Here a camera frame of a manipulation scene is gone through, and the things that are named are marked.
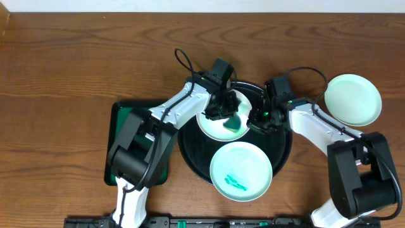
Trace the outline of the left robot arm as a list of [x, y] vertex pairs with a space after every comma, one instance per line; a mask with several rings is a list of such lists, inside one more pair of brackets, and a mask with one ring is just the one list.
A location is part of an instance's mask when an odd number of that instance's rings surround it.
[[238, 100], [228, 76], [193, 73], [168, 101], [145, 109], [134, 107], [106, 155], [106, 170], [118, 186], [113, 221], [139, 227], [146, 218], [146, 199], [167, 166], [179, 130], [200, 113], [212, 120], [230, 117]]

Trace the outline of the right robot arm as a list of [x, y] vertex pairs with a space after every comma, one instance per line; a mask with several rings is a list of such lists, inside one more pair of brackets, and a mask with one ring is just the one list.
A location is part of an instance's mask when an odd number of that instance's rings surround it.
[[401, 186], [381, 133], [346, 127], [305, 98], [254, 107], [247, 125], [265, 133], [291, 130], [326, 154], [330, 199], [311, 213], [315, 227], [351, 227], [361, 220], [391, 220], [400, 213]]

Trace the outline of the mint plate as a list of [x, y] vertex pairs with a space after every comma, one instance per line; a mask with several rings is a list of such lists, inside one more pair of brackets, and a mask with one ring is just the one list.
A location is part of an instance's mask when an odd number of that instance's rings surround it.
[[248, 142], [231, 142], [213, 155], [209, 166], [211, 181], [224, 197], [238, 202], [260, 198], [273, 178], [270, 159]]
[[343, 124], [361, 127], [373, 123], [382, 110], [378, 89], [366, 78], [343, 74], [328, 83], [325, 104]]

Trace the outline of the white plate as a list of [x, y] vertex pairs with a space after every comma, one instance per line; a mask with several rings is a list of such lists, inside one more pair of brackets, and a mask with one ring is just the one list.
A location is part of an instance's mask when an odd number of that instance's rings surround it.
[[203, 113], [196, 116], [197, 124], [200, 129], [210, 138], [216, 141], [234, 141], [244, 136], [248, 131], [247, 119], [249, 112], [252, 110], [251, 102], [248, 98], [239, 91], [236, 91], [237, 97], [240, 100], [239, 110], [234, 115], [238, 115], [241, 119], [241, 128], [238, 132], [231, 132], [223, 127], [223, 123], [229, 118], [221, 120], [209, 120]]

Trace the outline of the dark green sponge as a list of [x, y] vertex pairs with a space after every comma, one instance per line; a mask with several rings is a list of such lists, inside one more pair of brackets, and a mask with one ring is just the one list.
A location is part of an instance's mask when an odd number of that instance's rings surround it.
[[238, 132], [241, 125], [241, 119], [238, 115], [231, 116], [226, 122], [223, 123], [223, 127], [231, 132]]

